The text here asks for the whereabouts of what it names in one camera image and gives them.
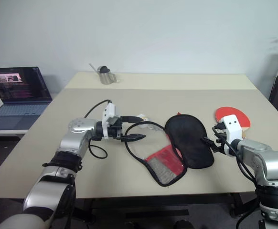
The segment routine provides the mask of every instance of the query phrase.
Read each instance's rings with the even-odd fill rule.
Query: laptop
[[[38,67],[0,68],[0,130],[28,130],[52,101]]]

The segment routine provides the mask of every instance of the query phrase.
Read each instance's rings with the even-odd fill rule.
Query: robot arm
[[[261,201],[261,214],[265,218],[262,227],[278,228],[278,224],[273,226],[275,221],[278,222],[278,151],[263,143],[243,139],[242,128],[235,115],[223,117],[213,130],[221,146],[217,147],[213,142],[208,142],[209,139],[204,141],[209,143],[215,152],[237,156],[253,169],[256,194]]]
[[[0,224],[0,229],[48,229],[54,219],[72,213],[75,201],[75,177],[81,170],[91,140],[112,137],[117,140],[137,141],[145,135],[123,136],[122,123],[143,121],[133,116],[119,116],[113,103],[108,103],[102,122],[77,118],[70,122],[68,131],[52,160],[30,190],[23,205],[23,213]]]

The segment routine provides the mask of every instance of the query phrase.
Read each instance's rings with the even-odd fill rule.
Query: table
[[[52,98],[55,98],[57,94],[51,94]],[[0,99],[0,107],[3,105],[2,100]],[[26,134],[28,130],[0,130],[0,136],[17,136],[22,138],[24,134]]]
[[[123,115],[146,114],[164,125],[177,112],[196,116],[214,140],[214,112],[221,106],[244,111],[252,126],[249,139],[278,150],[278,111],[245,75],[118,74],[119,83],[102,85],[94,73],[77,73],[34,123],[0,167],[0,198],[25,198],[53,157],[68,123],[82,117],[94,104],[112,99]],[[100,120],[103,108],[90,118]],[[254,191],[235,159],[214,154],[214,164],[188,169],[169,187],[161,187],[147,169],[117,140],[97,143],[108,151],[100,160],[89,152],[77,174],[77,198],[159,196]]]

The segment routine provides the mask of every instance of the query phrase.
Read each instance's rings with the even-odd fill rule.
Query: table tennis paddle
[[[215,111],[215,119],[217,122],[219,122],[223,117],[227,115],[236,115],[243,131],[247,130],[250,127],[250,121],[246,114],[234,107],[223,106]]]

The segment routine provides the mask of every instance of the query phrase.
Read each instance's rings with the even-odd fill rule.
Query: laptop keyboard
[[[48,104],[4,105],[0,108],[0,116],[41,115]]]

